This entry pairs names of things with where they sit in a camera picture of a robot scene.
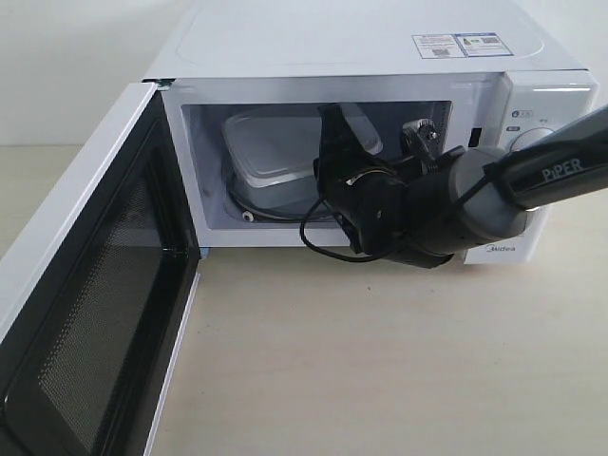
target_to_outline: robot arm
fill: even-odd
[[[380,258],[433,268],[453,254],[521,234],[533,209],[608,187],[608,108],[518,152],[458,147],[439,155],[432,123],[404,125],[403,156],[367,153],[339,104],[320,108],[314,161],[319,201],[366,256],[318,253],[351,262]]]

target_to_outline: white wall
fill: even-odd
[[[608,2],[516,1],[608,86]],[[83,143],[189,3],[0,0],[0,144]]]

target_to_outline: midea logo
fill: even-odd
[[[485,246],[485,251],[488,253],[515,252],[515,247],[499,247],[498,245],[490,244],[490,245]]]

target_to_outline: label sticker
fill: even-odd
[[[513,55],[496,33],[457,33],[454,35],[466,57]]]
[[[465,54],[454,35],[413,35],[423,59],[463,59]]]

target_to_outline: plastic container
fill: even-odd
[[[223,135],[237,175],[239,193],[263,209],[316,196],[313,161],[321,139],[319,104],[275,104],[233,116]],[[342,104],[347,121],[371,154],[382,142],[356,104]]]

